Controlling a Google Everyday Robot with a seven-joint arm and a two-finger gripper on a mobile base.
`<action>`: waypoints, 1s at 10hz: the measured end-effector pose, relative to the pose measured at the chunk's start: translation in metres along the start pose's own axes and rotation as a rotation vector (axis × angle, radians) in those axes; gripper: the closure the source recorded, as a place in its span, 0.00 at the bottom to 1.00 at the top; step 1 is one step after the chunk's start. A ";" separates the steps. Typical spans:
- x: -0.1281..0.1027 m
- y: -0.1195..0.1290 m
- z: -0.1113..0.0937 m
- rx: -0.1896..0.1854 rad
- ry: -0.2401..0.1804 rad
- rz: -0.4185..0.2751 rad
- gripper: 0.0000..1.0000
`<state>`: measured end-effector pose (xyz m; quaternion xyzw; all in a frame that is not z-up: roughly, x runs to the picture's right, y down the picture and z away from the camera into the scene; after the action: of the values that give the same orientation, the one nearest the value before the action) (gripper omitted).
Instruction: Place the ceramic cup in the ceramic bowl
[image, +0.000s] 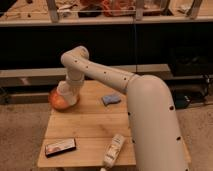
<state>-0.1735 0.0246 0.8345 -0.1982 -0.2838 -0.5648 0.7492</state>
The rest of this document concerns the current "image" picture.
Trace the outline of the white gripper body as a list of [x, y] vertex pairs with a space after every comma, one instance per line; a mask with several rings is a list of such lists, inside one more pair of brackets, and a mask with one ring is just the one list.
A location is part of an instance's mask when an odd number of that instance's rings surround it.
[[66, 81], [60, 81], [57, 86], [57, 93], [64, 98], [69, 105], [75, 105], [78, 102], [79, 86], [70, 86]]

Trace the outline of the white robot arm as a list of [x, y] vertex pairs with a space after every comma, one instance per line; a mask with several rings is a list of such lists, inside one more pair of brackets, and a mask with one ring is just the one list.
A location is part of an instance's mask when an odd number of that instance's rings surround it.
[[70, 104], [76, 103], [85, 77], [126, 95], [138, 171], [189, 171], [173, 98], [162, 79], [91, 62], [83, 46], [63, 53], [61, 63], [70, 92], [61, 88], [58, 93]]

